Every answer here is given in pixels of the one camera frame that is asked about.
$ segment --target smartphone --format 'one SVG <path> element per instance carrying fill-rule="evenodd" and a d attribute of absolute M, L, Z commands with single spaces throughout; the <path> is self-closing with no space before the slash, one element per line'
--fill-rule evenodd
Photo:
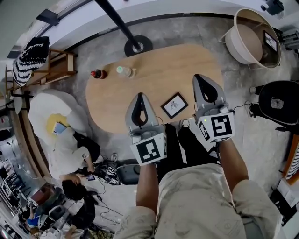
<path fill-rule="evenodd" d="M 95 177 L 94 177 L 93 174 L 87 175 L 86 178 L 87 178 L 88 181 L 93 181 L 93 180 L 95 180 Z"/>

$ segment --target white armchair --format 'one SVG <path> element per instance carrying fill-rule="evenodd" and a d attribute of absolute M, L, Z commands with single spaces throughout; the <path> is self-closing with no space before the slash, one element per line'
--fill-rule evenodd
<path fill-rule="evenodd" d="M 87 114 L 75 98 L 65 92 L 46 89 L 31 100 L 28 117 L 35 135 L 47 145 L 53 145 L 56 141 L 56 136 L 47 130 L 48 119 L 54 114 L 66 117 L 70 127 L 91 138 L 92 131 L 88 125 Z"/>

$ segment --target pole base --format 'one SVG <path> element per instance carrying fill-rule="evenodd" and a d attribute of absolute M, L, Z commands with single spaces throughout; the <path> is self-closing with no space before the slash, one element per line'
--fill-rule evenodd
<path fill-rule="evenodd" d="M 139 43 L 140 49 L 136 50 L 133 44 L 130 41 L 127 41 L 125 44 L 125 54 L 127 57 L 153 50 L 153 43 L 146 36 L 136 35 L 134 36 L 134 39 Z"/>

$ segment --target black picture frame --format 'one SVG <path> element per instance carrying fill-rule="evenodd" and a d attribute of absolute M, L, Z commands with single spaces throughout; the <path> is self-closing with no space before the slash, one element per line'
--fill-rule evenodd
<path fill-rule="evenodd" d="M 266 41 L 266 34 L 269 35 L 269 37 L 271 37 L 271 39 L 273 41 L 275 41 L 275 43 L 276 43 L 276 49 L 274 49 L 271 45 L 269 45 L 267 43 L 267 41 Z M 277 41 L 268 32 L 266 32 L 265 30 L 263 31 L 263 42 L 265 43 L 266 46 L 268 46 L 270 48 L 270 50 L 272 50 L 272 51 L 274 51 L 276 53 L 278 52 L 278 43 L 277 43 Z"/>
<path fill-rule="evenodd" d="M 185 106 L 184 106 L 183 108 L 181 108 L 178 112 L 176 112 L 174 115 L 171 116 L 171 115 L 168 113 L 168 111 L 165 109 L 165 106 L 166 106 L 169 102 L 171 102 L 176 96 L 179 96 L 179 97 L 182 99 L 182 101 L 184 102 Z M 183 97 L 179 92 L 177 92 L 177 93 L 175 93 L 172 97 L 170 97 L 169 100 L 167 100 L 163 105 L 161 105 L 161 108 L 162 108 L 162 110 L 167 114 L 167 116 L 168 116 L 170 119 L 173 119 L 173 118 L 176 117 L 179 113 L 181 113 L 184 109 L 186 109 L 188 106 L 189 106 L 189 105 L 188 105 L 187 101 L 184 99 L 184 97 Z"/>

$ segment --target oval wooden table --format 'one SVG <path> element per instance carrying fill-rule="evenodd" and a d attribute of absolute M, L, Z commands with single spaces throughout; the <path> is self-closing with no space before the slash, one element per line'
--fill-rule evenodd
<path fill-rule="evenodd" d="M 122 78 L 118 66 L 136 69 L 133 78 Z M 191 118 L 195 113 L 192 79 L 195 74 L 210 77 L 221 87 L 221 69 L 208 49 L 201 45 L 182 44 L 124 58 L 102 68 L 108 76 L 95 79 L 90 76 L 86 87 L 86 101 L 93 121 L 103 130 L 127 133 L 125 115 L 135 95 L 143 92 L 149 98 L 156 116 L 163 123 Z M 188 107 L 173 119 L 161 105 L 179 92 Z"/>

